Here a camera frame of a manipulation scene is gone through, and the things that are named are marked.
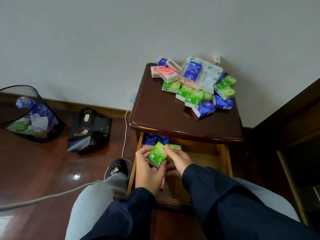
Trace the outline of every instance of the sleeve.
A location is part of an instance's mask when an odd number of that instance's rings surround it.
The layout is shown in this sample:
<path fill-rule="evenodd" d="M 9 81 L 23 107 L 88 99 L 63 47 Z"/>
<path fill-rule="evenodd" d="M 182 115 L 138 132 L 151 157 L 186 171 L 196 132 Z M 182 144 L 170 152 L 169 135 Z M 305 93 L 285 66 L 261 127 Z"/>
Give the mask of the sleeve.
<path fill-rule="evenodd" d="M 150 239 L 151 210 L 156 202 L 145 188 L 134 189 L 127 200 L 113 201 L 81 240 Z"/>
<path fill-rule="evenodd" d="M 218 170 L 191 164 L 182 182 L 207 239 L 319 239 L 316 231 L 265 206 Z"/>

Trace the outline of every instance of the mesh trash basket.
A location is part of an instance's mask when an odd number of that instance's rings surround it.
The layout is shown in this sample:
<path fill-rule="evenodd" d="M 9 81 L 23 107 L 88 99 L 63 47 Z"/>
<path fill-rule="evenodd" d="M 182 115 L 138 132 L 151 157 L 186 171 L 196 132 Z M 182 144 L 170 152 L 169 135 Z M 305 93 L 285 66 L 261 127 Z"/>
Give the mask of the mesh trash basket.
<path fill-rule="evenodd" d="M 0 128 L 38 143 L 56 138 L 64 123 L 28 85 L 0 89 Z"/>

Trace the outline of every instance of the hand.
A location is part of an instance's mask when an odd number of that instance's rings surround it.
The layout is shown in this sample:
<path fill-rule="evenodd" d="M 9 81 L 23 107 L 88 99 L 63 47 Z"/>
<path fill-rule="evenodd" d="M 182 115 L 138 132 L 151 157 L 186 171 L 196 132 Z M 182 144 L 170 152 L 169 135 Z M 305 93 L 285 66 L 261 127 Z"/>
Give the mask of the hand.
<path fill-rule="evenodd" d="M 169 145 L 165 146 L 168 156 L 174 161 L 167 165 L 167 175 L 182 176 L 184 170 L 192 164 L 187 153 L 179 149 L 172 149 Z"/>
<path fill-rule="evenodd" d="M 166 174 L 167 161 L 164 161 L 159 169 L 151 169 L 144 157 L 144 154 L 151 150 L 152 147 L 143 147 L 136 152 L 136 188 L 143 187 L 155 196 L 158 193 L 162 180 Z"/>

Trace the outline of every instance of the person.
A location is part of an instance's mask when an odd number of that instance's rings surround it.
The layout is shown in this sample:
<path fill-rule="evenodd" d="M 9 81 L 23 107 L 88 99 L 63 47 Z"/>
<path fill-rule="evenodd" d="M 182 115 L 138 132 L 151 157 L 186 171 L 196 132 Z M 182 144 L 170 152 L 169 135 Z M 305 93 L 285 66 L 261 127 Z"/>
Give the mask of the person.
<path fill-rule="evenodd" d="M 71 212 L 66 240 L 150 239 L 151 210 L 166 173 L 182 177 L 207 239 L 319 239 L 318 232 L 300 223 L 295 213 L 288 217 L 271 209 L 236 180 L 193 164 L 182 150 L 166 145 L 174 163 L 164 161 L 158 171 L 150 170 L 144 155 L 151 149 L 136 152 L 135 189 L 128 199 L 113 200 L 114 194 L 126 194 L 129 181 L 122 159 L 110 165 L 105 181 L 82 191 Z"/>

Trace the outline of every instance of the reddish-brown floor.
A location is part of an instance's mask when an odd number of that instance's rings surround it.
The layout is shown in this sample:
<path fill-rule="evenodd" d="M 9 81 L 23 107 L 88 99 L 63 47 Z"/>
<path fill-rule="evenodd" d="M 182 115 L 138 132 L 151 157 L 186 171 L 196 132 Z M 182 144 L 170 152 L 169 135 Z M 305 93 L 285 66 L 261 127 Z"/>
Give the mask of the reddish-brown floor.
<path fill-rule="evenodd" d="M 123 118 L 113 118 L 109 143 L 97 152 L 79 156 L 66 151 L 73 113 L 59 111 L 58 114 L 67 126 L 58 138 L 44 144 L 26 141 L 0 129 L 0 205 L 101 180 L 111 161 L 121 157 L 126 126 Z M 123 158 L 133 162 L 136 148 L 136 134 L 128 129 Z M 234 176 L 263 186 L 253 154 L 246 157 L 248 148 L 245 143 L 230 146 Z M 0 239 L 64 239 L 79 193 L 0 212 Z M 194 216 L 162 210 L 152 212 L 151 234 L 152 239 L 205 239 Z"/>

